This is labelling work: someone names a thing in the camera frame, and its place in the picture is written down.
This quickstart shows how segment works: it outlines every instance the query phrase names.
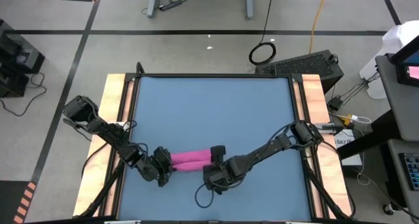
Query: floor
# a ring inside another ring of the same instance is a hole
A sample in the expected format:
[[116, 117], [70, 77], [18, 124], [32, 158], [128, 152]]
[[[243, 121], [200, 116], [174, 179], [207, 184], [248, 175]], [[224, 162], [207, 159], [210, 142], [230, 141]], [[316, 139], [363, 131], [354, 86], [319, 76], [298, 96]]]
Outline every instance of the floor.
[[[319, 1], [272, 1], [270, 35], [264, 39], [274, 41], [275, 60], [308, 53]], [[255, 17], [246, 20], [245, 0], [189, 0], [166, 12], [156, 10], [153, 19], [140, 12], [148, 0], [0, 0], [0, 18], [46, 56], [41, 71], [48, 92], [23, 117], [0, 110], [0, 180], [37, 183], [26, 221], [70, 218], [73, 213], [89, 142], [61, 121], [67, 100], [82, 94], [99, 104], [107, 74], [133, 72], [137, 62], [156, 73], [253, 73], [247, 56], [260, 41], [268, 2], [255, 0]], [[325, 0], [313, 48], [339, 57], [345, 76], [335, 94], [361, 82], [359, 70], [380, 49], [382, 34], [419, 19], [417, 10], [416, 0]], [[260, 49], [256, 55], [262, 60], [270, 53]], [[37, 93], [29, 89], [6, 104], [20, 112]], [[386, 100], [372, 100], [363, 90], [339, 113], [374, 120], [389, 108]], [[376, 154], [368, 153], [367, 160]], [[367, 172], [374, 166], [367, 162]], [[381, 206], [388, 200], [374, 187], [352, 178], [347, 182], [359, 220], [410, 221], [401, 212], [383, 214]]]

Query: computer monitor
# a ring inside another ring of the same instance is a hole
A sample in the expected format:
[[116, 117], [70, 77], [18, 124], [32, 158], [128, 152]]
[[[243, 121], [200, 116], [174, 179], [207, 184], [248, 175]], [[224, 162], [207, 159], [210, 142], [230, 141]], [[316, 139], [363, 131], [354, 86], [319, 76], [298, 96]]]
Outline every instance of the computer monitor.
[[419, 86], [419, 36], [394, 54], [390, 61], [396, 66], [399, 83]]

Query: desk leg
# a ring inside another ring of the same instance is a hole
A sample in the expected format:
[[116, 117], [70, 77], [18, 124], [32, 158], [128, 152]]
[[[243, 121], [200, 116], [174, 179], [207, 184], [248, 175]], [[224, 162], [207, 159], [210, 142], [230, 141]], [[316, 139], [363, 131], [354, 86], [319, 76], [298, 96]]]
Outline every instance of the desk leg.
[[374, 146], [387, 143], [389, 139], [400, 138], [400, 132], [391, 110], [376, 119], [371, 124], [371, 128], [373, 129], [372, 133], [338, 148], [341, 159], [349, 158]]
[[246, 0], [246, 18], [252, 19], [253, 18], [253, 0]]
[[149, 7], [147, 8], [147, 17], [152, 18], [155, 13], [155, 9], [159, 6], [160, 0], [149, 0]]

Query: blue table surface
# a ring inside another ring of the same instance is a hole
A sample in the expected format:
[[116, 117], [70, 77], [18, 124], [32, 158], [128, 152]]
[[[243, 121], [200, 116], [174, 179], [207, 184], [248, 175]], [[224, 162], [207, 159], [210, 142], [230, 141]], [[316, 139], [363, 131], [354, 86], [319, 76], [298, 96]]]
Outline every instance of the blue table surface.
[[[132, 141], [180, 153], [225, 145], [225, 159], [252, 152], [295, 120], [287, 79], [193, 79], [142, 77]], [[119, 219], [124, 220], [310, 220], [298, 151], [280, 152], [248, 173], [237, 188], [215, 194], [199, 208], [202, 172], [174, 172], [158, 187], [127, 169]], [[200, 203], [211, 191], [201, 189]]]

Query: pink cloth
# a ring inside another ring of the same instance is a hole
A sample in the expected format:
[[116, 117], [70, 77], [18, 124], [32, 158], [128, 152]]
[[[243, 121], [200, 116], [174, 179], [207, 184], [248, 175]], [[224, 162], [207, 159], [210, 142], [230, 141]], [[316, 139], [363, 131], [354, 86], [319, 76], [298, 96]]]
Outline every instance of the pink cloth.
[[180, 164], [173, 165], [178, 171], [182, 172], [191, 172], [191, 171], [200, 171], [204, 166], [210, 165], [211, 160], [195, 161], [195, 162], [183, 162]]
[[211, 163], [211, 150], [205, 149], [203, 151], [191, 151], [185, 153], [176, 153], [170, 155], [172, 158], [172, 164], [181, 164], [184, 162], [198, 162], [206, 161]]

